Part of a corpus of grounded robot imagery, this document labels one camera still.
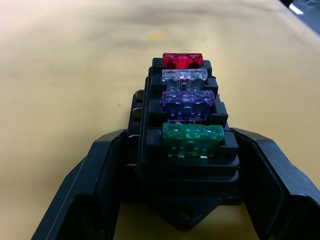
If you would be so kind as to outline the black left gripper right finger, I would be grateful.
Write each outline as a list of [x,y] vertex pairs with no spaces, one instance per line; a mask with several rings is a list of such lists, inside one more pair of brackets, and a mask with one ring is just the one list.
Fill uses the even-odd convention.
[[232,128],[240,186],[260,240],[318,240],[320,191],[270,138]]

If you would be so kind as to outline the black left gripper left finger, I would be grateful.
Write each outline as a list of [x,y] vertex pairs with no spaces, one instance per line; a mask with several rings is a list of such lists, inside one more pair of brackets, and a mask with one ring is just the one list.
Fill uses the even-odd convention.
[[64,178],[34,240],[112,240],[121,202],[127,130],[95,140]]

